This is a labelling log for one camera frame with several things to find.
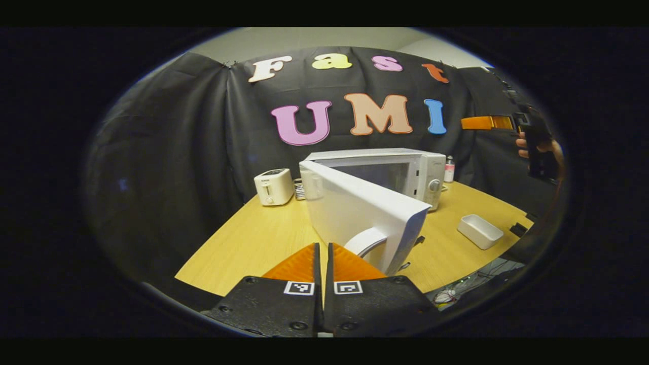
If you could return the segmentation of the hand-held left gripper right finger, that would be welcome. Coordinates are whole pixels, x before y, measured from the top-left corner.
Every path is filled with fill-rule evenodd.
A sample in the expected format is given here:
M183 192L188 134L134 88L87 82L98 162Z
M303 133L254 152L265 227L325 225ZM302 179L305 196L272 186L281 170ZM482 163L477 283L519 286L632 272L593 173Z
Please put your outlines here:
M325 331L334 337L412 337L441 313L406 276L386 276L336 243L328 245Z

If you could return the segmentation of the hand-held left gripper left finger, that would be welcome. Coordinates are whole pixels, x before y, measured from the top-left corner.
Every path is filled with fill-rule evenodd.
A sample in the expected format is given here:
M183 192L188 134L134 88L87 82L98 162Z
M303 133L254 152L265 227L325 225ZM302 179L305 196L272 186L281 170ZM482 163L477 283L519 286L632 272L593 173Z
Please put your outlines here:
M264 275L243 277L202 314L258 337L316 337L323 324L320 271L320 247L311 243Z

